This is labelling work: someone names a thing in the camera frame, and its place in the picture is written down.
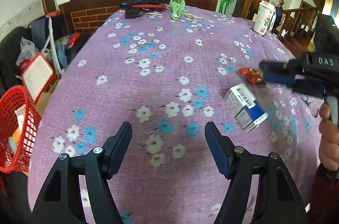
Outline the person right hand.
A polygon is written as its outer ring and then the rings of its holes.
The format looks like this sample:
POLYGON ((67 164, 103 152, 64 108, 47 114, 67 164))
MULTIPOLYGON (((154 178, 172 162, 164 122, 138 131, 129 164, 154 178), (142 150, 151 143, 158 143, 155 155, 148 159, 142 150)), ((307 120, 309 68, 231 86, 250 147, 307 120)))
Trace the person right hand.
POLYGON ((326 169, 337 171, 339 162, 338 127, 330 121, 330 113, 330 107, 327 104, 323 104, 320 108, 322 121, 319 125, 321 134, 319 157, 326 169))

